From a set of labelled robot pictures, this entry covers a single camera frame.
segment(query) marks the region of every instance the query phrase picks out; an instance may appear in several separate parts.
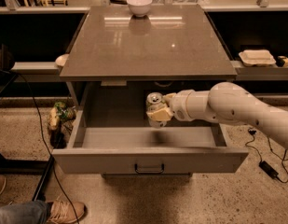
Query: cabinet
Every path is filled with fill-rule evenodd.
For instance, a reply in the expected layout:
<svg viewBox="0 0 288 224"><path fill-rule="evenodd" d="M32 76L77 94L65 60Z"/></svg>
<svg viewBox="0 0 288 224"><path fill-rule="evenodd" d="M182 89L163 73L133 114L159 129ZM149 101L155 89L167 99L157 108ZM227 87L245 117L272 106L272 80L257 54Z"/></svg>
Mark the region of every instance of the cabinet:
<svg viewBox="0 0 288 224"><path fill-rule="evenodd" d="M61 73L78 106L75 127L53 156L73 174L235 172L248 151L230 147L220 125L173 120L157 130L145 116L151 91L235 75L199 6L154 6L142 19L127 7L92 7Z"/></svg>

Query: open drawer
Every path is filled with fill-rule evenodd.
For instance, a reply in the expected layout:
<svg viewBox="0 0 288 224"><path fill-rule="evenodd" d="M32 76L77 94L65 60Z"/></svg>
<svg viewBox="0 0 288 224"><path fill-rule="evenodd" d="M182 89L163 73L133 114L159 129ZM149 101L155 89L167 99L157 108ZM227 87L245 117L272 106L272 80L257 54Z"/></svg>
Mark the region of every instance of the open drawer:
<svg viewBox="0 0 288 224"><path fill-rule="evenodd" d="M102 175L236 172L248 150L228 147L220 125L172 120L161 129L149 126L145 97L156 90L171 92L153 82L129 82L124 87L89 82L67 148L53 150L63 171Z"/></svg>

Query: cabinet top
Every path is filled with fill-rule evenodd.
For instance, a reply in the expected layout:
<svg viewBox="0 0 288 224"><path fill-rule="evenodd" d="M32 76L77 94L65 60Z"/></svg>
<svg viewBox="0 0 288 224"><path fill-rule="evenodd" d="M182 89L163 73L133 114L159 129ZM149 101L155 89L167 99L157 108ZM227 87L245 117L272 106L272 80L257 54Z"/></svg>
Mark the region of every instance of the cabinet top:
<svg viewBox="0 0 288 224"><path fill-rule="evenodd" d="M92 7L61 72L68 81L228 79L236 72L200 6Z"/></svg>

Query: terrazzo floor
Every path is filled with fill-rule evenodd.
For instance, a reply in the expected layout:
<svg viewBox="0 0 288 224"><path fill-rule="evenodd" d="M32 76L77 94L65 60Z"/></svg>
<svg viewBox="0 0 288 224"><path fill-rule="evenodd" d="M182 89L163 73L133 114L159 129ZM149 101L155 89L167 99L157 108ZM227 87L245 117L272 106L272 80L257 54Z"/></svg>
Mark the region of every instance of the terrazzo floor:
<svg viewBox="0 0 288 224"><path fill-rule="evenodd" d="M50 108L58 99L39 99L43 126ZM265 101L288 110L288 100ZM250 126L226 126L230 146L243 147L252 137ZM283 148L271 141L279 155ZM287 175L281 160L273 155L267 138L260 132L253 146L263 160L272 165L282 180ZM46 160L40 134L40 123L30 99L0 100L0 152L9 159ZM271 179L258 167L259 156L250 154L234 174L193 174L174 176L108 176L66 175L56 165L56 174L63 189L73 201L82 201L87 213L81 224L145 224L145 223L287 223L288 183ZM7 175L7 187L1 203L30 201L39 176ZM55 176L45 189L47 200L65 200Z"/></svg>

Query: jeans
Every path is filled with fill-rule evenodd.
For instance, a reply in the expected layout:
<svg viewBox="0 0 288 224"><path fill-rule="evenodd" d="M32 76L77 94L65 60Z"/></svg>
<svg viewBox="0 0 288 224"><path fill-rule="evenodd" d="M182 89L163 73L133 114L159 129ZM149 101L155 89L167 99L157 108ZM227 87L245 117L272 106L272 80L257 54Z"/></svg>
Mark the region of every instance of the jeans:
<svg viewBox="0 0 288 224"><path fill-rule="evenodd" d="M49 204L40 200L0 207L0 224L44 224L49 216Z"/></svg>

